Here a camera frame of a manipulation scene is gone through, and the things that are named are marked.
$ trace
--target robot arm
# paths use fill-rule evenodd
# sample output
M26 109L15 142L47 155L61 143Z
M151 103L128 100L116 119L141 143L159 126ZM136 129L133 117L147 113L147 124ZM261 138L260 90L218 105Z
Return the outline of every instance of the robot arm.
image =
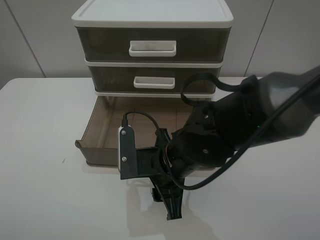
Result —
M154 147L135 148L134 131L128 126L126 114L122 121L126 134L119 134L121 179L150 178L153 199L164 203L168 220L182 217L183 189L194 190L208 184L249 147L302 136L320 113L320 66L302 75L274 72L260 80L250 76L239 86L199 73L186 84L200 79L234 92L216 102L193 101L181 93L182 100L194 108L172 139L151 116L138 112L156 126ZM203 167L220 169L203 182L184 186L185 177Z

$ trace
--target white drawer handle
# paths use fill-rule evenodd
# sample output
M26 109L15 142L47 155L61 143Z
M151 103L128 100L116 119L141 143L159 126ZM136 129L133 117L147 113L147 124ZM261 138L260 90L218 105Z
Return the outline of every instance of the white drawer handle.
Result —
M176 53L176 41L130 41L131 57L174 57Z
M137 89L173 89L174 77L136 76L133 85Z

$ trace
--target table surface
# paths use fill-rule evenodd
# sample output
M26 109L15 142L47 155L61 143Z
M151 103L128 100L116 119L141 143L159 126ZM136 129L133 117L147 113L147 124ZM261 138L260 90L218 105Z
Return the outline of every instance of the table surface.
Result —
M183 218L166 221L148 179L90 167L75 147L96 98L91 78L19 78L0 90L1 240L320 239L319 119L303 137L251 148L186 191Z

